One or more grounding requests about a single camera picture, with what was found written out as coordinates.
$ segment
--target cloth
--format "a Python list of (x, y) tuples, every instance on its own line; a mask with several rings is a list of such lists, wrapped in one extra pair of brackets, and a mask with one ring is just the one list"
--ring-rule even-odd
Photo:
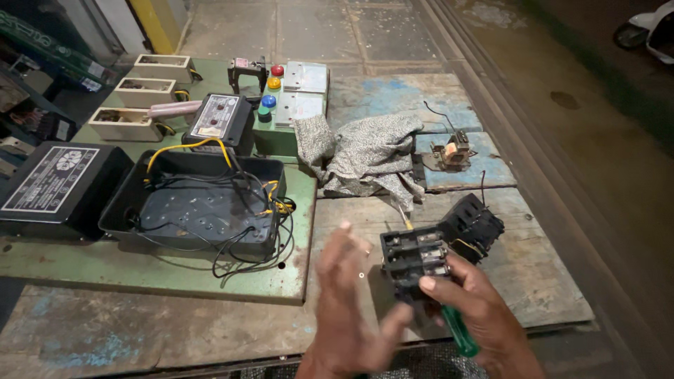
[(325, 116), (295, 121), (299, 158), (325, 190), (370, 196), (386, 188), (405, 211), (424, 189), (412, 179), (412, 134), (423, 128), (416, 115), (395, 114), (353, 121), (333, 135)]

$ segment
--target wooden table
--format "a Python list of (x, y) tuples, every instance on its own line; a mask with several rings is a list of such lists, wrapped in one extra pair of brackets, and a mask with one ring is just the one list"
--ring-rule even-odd
[[(427, 194), (411, 221), (418, 227), (436, 223), (468, 192)], [(592, 320), (590, 306), (518, 190), (484, 192), (506, 232), (481, 267), (522, 325), (549, 330)], [(388, 202), (387, 197), (317, 200), (303, 306), (27, 286), (0, 334), (0, 372), (7, 378), (68, 378), (300, 353), (315, 334), (319, 289), (313, 265), (342, 219), (375, 245), (364, 257), (359, 287), (363, 314), (375, 327), (394, 302), (379, 270), (378, 236), (404, 229)], [(446, 330), (418, 317), (404, 339), (446, 336)]]

